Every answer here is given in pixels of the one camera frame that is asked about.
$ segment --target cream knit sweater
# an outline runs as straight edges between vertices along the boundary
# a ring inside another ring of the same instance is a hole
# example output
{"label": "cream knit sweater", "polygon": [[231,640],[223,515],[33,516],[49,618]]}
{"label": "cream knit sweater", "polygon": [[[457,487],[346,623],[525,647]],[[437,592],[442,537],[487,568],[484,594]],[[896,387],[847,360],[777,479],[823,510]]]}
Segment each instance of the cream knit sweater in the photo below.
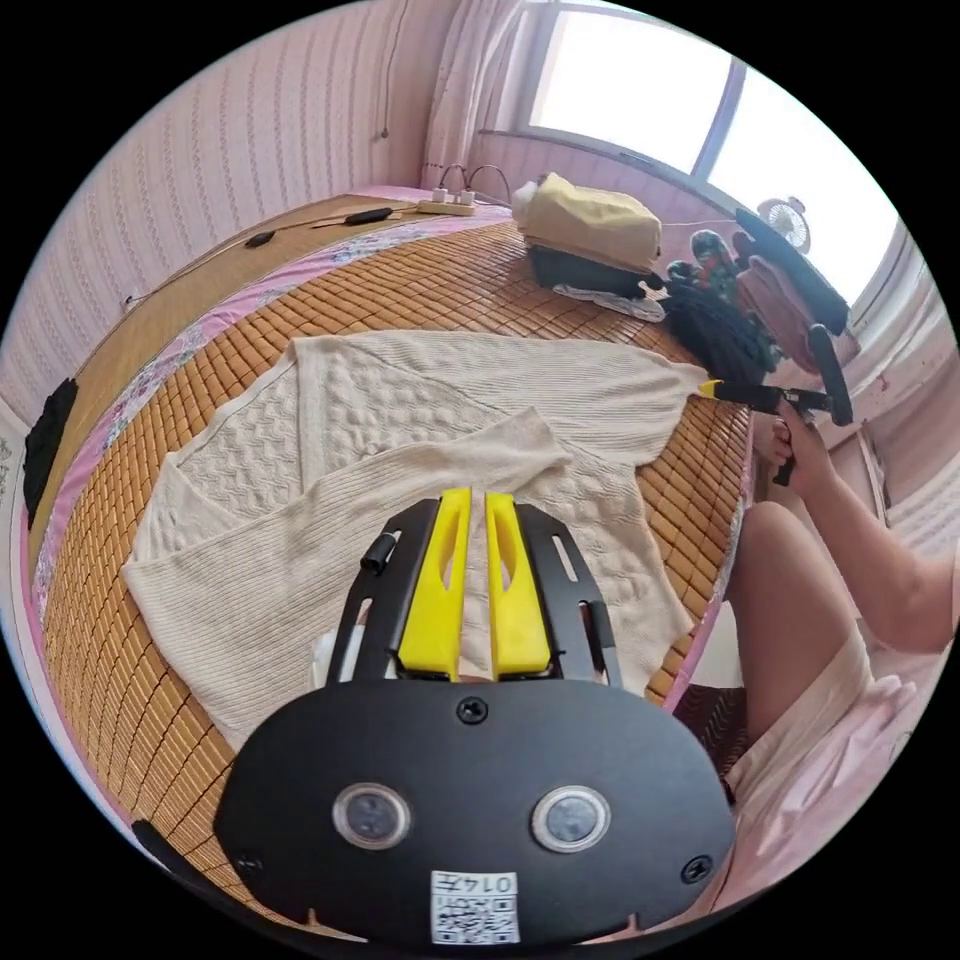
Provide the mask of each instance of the cream knit sweater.
{"label": "cream knit sweater", "polygon": [[472,487],[462,659],[489,674],[482,495],[570,528],[642,690],[690,620],[644,518],[654,460],[705,379],[634,347],[477,333],[294,340],[162,465],[124,575],[158,649],[239,749],[310,688],[360,556],[423,497]]}

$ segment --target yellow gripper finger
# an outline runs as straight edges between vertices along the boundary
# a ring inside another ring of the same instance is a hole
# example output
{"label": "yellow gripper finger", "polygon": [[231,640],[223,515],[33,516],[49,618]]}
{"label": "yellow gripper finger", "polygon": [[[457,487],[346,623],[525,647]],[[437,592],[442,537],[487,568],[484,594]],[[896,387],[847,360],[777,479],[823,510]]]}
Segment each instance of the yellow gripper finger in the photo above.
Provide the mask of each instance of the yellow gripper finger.
{"label": "yellow gripper finger", "polygon": [[493,678],[541,674],[550,644],[513,497],[488,493],[486,522]]}
{"label": "yellow gripper finger", "polygon": [[704,397],[709,397],[711,400],[715,400],[717,384],[723,383],[722,380],[708,380],[706,383],[701,383],[699,386],[700,394]]}
{"label": "yellow gripper finger", "polygon": [[[447,490],[427,543],[397,656],[408,673],[457,680],[467,573],[470,490]],[[449,585],[444,583],[450,570]]]}

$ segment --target pile of clothes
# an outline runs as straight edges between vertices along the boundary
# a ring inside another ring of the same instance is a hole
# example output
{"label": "pile of clothes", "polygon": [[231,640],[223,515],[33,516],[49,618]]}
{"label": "pile of clothes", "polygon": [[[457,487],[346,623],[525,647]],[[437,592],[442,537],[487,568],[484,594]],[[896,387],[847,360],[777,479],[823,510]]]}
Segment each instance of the pile of clothes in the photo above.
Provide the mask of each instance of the pile of clothes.
{"label": "pile of clothes", "polygon": [[731,251],[700,230],[691,259],[657,273],[662,224],[638,200],[578,187],[555,173],[513,195],[513,217],[537,282],[641,320],[664,321],[712,377],[761,383],[783,357],[810,373],[807,331],[834,336],[850,308],[787,240],[758,216],[738,210]]}
{"label": "pile of clothes", "polygon": [[513,195],[513,218],[526,242],[537,283],[577,299],[658,321],[663,311],[641,305],[663,281],[660,221],[634,197],[578,187],[555,173]]}
{"label": "pile of clothes", "polygon": [[849,306],[763,220],[742,209],[736,220],[736,256],[718,234],[700,230],[690,238],[693,262],[667,266],[665,322],[717,379],[762,383],[784,357],[818,373],[807,333],[821,323],[839,336]]}

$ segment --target pink towel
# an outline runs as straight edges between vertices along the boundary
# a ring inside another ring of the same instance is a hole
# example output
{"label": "pink towel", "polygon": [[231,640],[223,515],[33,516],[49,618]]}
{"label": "pink towel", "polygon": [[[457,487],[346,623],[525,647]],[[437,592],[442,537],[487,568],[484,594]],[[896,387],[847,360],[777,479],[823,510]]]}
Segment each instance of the pink towel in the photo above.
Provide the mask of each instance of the pink towel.
{"label": "pink towel", "polygon": [[807,373],[819,374],[807,343],[816,322],[787,275],[762,257],[751,257],[750,267],[737,276],[743,306],[753,311],[780,349]]}

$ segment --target window sill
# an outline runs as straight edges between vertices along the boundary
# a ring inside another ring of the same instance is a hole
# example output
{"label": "window sill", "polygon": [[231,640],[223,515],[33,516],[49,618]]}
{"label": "window sill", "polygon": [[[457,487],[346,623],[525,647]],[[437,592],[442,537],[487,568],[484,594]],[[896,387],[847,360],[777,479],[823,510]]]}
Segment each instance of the window sill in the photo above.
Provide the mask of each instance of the window sill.
{"label": "window sill", "polygon": [[566,134],[563,131],[540,131],[534,128],[530,130],[493,130],[484,129],[477,131],[478,137],[504,137],[510,140],[534,141],[537,143],[547,143],[556,147],[566,147],[571,150],[579,150],[583,153],[590,153],[597,157],[603,157],[604,160],[612,160],[614,163],[621,163],[625,167],[631,167],[639,170],[641,173],[649,174],[669,183],[679,190],[692,194],[698,200],[702,200],[707,205],[713,207],[725,220],[733,220],[738,207],[743,206],[732,197],[726,196],[719,190],[715,190],[709,184],[694,180],[689,174],[683,173],[668,164],[661,163],[650,157],[641,154],[631,153],[618,147],[615,143],[604,143],[602,140],[592,140],[588,137],[580,137],[576,134]]}

